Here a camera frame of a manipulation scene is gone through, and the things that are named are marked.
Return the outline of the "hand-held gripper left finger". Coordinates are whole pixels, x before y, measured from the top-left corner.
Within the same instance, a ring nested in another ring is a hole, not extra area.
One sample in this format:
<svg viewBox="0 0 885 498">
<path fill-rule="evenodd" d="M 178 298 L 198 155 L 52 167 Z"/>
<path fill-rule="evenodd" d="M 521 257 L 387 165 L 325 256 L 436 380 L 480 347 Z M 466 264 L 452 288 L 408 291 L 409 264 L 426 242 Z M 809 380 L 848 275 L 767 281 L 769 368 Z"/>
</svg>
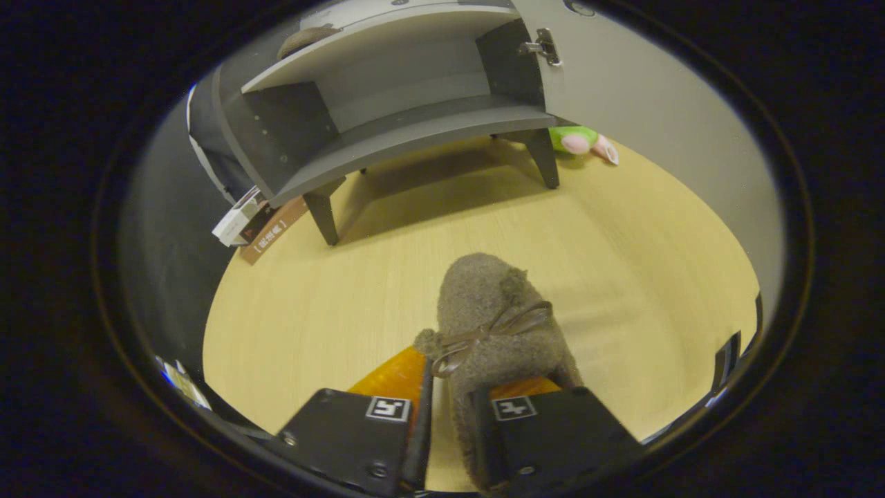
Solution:
<svg viewBox="0 0 885 498">
<path fill-rule="evenodd" d="M 319 389 L 277 433 L 278 454 L 367 495 L 423 489 L 432 432 L 430 366 L 407 347 L 348 390 Z"/>
</svg>

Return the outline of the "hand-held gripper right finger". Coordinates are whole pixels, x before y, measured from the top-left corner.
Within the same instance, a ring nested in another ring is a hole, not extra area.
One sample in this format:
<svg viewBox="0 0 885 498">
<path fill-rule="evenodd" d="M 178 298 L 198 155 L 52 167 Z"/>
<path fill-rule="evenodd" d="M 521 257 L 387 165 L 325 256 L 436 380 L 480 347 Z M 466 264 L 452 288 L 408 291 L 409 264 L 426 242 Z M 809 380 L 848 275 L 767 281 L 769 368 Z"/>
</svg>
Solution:
<svg viewBox="0 0 885 498">
<path fill-rule="evenodd" d="M 565 495 L 641 456 L 641 444 L 588 388 L 493 399 L 473 393 L 475 469 L 490 495 Z"/>
</svg>

